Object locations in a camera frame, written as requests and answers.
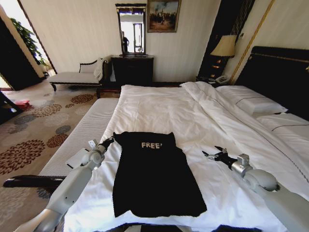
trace wooden dresser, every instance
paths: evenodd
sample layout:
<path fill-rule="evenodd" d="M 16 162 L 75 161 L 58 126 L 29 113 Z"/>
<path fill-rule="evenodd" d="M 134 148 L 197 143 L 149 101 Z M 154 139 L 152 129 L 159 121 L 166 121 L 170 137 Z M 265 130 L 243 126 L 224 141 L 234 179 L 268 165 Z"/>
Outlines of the wooden dresser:
<path fill-rule="evenodd" d="M 117 85 L 151 86 L 153 81 L 153 56 L 113 56 Z"/>

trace lamp shade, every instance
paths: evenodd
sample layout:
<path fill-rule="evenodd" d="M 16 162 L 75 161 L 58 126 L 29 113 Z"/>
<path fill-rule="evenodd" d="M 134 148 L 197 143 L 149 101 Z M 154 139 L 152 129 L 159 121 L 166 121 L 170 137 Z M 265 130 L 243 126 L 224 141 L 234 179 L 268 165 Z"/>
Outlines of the lamp shade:
<path fill-rule="evenodd" d="M 223 35 L 216 48 L 211 52 L 211 55 L 233 57 L 235 55 L 235 41 L 236 35 Z"/>

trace black headboard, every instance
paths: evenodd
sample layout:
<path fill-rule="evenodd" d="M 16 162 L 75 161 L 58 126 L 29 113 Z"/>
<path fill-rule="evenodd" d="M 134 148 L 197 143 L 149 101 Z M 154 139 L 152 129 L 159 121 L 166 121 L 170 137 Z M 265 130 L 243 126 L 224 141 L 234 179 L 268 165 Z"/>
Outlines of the black headboard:
<path fill-rule="evenodd" d="M 255 46 L 235 85 L 246 86 L 309 120 L 309 50 Z"/>

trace gold wall trim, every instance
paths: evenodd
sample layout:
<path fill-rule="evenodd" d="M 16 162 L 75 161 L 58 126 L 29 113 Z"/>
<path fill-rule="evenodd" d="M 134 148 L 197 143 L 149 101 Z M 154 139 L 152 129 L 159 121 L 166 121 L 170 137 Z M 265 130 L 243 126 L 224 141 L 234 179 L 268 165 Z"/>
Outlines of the gold wall trim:
<path fill-rule="evenodd" d="M 294 58 L 288 58 L 288 57 L 278 57 L 278 56 L 272 56 L 272 55 L 266 55 L 266 54 L 260 54 L 260 53 L 251 53 L 251 54 L 259 55 L 259 56 L 264 56 L 264 57 L 273 57 L 273 58 L 278 58 L 278 59 L 292 60 L 292 61 L 297 61 L 297 62 L 302 62 L 302 63 L 309 63 L 309 60 L 305 60 L 305 59 L 294 59 Z"/>
<path fill-rule="evenodd" d="M 263 14 L 263 17 L 261 18 L 259 24 L 257 25 L 257 28 L 255 29 L 255 32 L 254 32 L 253 36 L 251 37 L 251 39 L 250 39 L 250 41 L 249 41 L 249 43 L 248 43 L 248 45 L 247 45 L 247 47 L 246 47 L 244 53 L 242 54 L 242 56 L 241 56 L 241 58 L 240 58 L 240 60 L 239 60 L 239 62 L 238 62 L 238 64 L 237 64 L 237 66 L 236 66 L 236 68 L 235 68 L 235 70 L 234 70 L 234 72 L 233 72 L 233 74 L 232 74 L 232 76 L 231 76 L 230 84 L 233 85 L 233 84 L 236 82 L 236 80 L 235 80 L 235 75 L 236 75 L 236 73 L 237 73 L 237 71 L 238 71 L 238 69 L 239 69 L 239 67 L 240 67 L 240 65 L 241 65 L 241 63 L 242 63 L 242 61 L 243 61 L 243 59 L 245 58 L 246 54 L 248 53 L 249 48 L 251 47 L 251 45 L 252 45 L 252 43 L 253 43 L 253 41 L 254 41 L 256 35 L 258 34 L 258 32 L 259 32 L 259 30 L 260 30 L 262 24 L 264 23 L 265 18 L 266 18 L 266 16 L 268 15 L 268 12 L 269 12 L 269 10 L 271 9 L 271 7 L 272 7 L 272 5 L 274 4 L 274 2 L 275 2 L 275 0 L 271 0 L 270 3 L 269 3 L 269 5 L 268 5 L 268 7 L 267 7 L 267 9 L 265 10 L 265 13 Z"/>

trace red object on floor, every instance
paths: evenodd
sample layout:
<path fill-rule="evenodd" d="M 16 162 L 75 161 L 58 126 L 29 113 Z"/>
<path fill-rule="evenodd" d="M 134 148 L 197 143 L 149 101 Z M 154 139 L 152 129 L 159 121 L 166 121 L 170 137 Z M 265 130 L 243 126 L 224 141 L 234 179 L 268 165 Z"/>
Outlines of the red object on floor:
<path fill-rule="evenodd" d="M 30 106 L 29 100 L 18 100 L 14 102 L 20 109 L 26 109 Z"/>

